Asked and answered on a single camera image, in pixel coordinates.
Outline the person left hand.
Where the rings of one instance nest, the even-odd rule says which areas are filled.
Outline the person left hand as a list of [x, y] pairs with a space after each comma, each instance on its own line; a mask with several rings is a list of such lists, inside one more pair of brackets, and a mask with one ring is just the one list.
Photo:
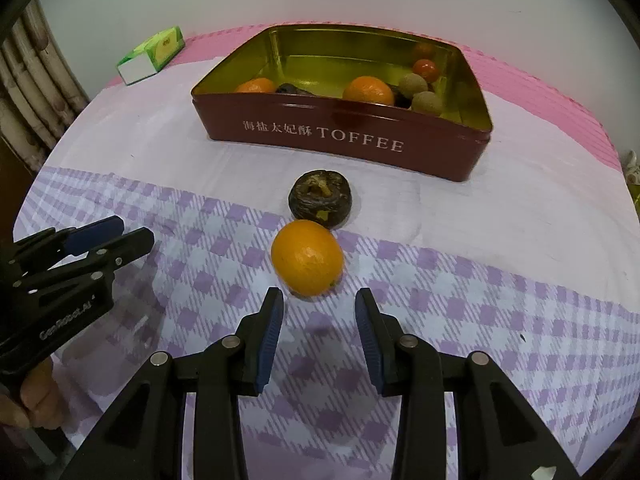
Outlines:
[[53, 377], [50, 358], [36, 366], [22, 383], [21, 405], [1, 396], [1, 423], [14, 428], [56, 429], [64, 422], [65, 402]]

